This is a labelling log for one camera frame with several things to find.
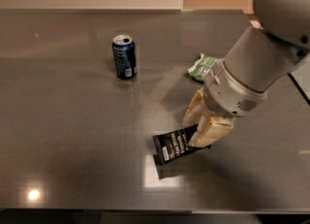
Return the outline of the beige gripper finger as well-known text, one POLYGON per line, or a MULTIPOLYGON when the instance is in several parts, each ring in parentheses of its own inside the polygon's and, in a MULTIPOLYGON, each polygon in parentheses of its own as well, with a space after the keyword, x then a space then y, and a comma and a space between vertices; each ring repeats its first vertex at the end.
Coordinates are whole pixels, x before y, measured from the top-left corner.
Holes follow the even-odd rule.
POLYGON ((189 107, 183 117, 183 126, 189 127, 194 124, 198 124, 205 110, 206 104, 203 98, 203 89, 201 88, 195 92, 189 104, 189 107))
POLYGON ((204 113, 189 146, 204 148, 227 136, 234 127, 235 118, 204 113))

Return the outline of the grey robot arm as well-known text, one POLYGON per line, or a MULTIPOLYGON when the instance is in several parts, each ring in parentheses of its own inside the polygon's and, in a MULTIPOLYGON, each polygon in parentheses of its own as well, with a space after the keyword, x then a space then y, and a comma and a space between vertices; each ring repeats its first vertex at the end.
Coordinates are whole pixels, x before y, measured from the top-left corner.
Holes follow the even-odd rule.
POLYGON ((227 136, 253 113, 279 78, 310 51, 310 0, 253 0, 260 26, 249 27, 204 77, 183 118, 197 131, 189 146, 204 148, 227 136))

